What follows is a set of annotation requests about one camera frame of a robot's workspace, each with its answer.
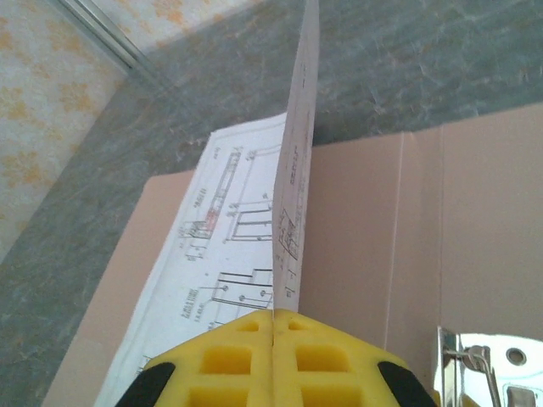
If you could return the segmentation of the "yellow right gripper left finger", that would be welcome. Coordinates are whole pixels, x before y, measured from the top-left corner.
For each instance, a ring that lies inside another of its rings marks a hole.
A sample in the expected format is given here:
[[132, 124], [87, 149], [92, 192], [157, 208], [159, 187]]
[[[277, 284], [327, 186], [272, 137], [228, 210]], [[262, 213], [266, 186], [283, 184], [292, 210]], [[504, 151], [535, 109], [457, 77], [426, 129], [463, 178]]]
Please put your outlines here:
[[271, 406], [272, 312], [257, 310], [153, 357], [118, 406]]

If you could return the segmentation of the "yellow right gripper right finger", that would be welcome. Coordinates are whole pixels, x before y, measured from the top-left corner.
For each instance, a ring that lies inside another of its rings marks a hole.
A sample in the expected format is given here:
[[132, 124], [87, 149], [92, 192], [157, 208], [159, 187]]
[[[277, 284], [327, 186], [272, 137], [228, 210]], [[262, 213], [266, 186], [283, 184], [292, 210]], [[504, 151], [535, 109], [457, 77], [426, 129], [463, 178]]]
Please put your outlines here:
[[401, 358], [309, 317], [273, 322], [276, 406], [435, 406]]

